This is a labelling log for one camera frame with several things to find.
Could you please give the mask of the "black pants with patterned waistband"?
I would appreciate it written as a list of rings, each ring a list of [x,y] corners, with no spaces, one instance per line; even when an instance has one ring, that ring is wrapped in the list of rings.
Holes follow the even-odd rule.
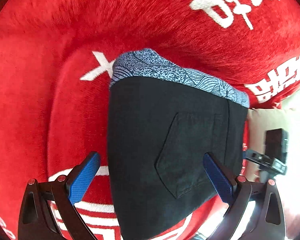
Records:
[[[151,49],[117,58],[107,155],[124,239],[153,238],[215,196],[205,153],[239,174],[249,106],[245,92]]]

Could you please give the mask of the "red blanket with white characters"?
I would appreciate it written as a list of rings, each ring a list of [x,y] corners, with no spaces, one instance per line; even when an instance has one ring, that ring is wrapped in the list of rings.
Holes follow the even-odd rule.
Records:
[[[7,0],[0,10],[0,230],[7,239],[69,239],[52,200],[25,193],[65,184],[95,151],[100,168],[75,211],[89,237],[124,239],[107,155],[117,58],[151,49],[276,108],[300,87],[296,0]],[[150,239],[190,239],[217,196]]]

